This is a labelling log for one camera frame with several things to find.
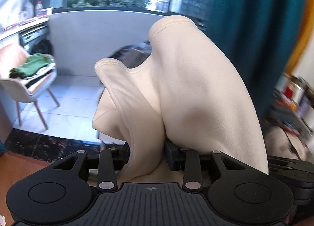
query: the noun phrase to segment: curtain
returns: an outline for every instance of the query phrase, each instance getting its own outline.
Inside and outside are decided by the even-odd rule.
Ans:
[[[293,51],[305,1],[214,0],[209,7],[205,34],[239,72],[259,117]]]
[[[305,47],[308,44],[310,36],[312,34],[314,24],[314,0],[307,0],[306,8],[302,18],[302,24],[299,32],[297,44],[289,58],[289,61],[285,67],[285,72],[291,75],[293,69],[299,62]]]

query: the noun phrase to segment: triangular cutout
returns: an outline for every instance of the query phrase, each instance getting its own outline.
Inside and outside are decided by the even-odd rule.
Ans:
[[[71,158],[65,159],[64,162],[58,164],[53,169],[55,170],[71,170],[77,160],[77,156],[73,156]]]
[[[244,170],[245,168],[228,157],[221,157],[222,162],[228,170]]]

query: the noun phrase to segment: teal curtain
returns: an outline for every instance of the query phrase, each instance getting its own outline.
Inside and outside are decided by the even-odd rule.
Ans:
[[[239,72],[259,117],[296,43],[305,1],[214,0],[209,7],[205,34]]]

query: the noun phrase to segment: ribbed black surface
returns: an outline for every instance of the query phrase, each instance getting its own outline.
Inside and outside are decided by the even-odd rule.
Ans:
[[[64,225],[235,226],[236,224],[218,217],[210,210],[201,195],[186,193],[178,184],[126,183],[118,192],[99,195],[86,214]]]

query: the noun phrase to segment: white tile floor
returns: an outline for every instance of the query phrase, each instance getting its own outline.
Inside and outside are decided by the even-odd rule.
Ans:
[[[98,96],[102,90],[98,77],[57,76],[50,87],[57,97],[57,107],[48,92],[38,98],[38,105],[49,126],[45,130],[34,104],[27,104],[21,112],[22,126],[15,121],[13,127],[39,134],[99,142],[92,120],[97,108]],[[107,136],[108,142],[115,139]]]

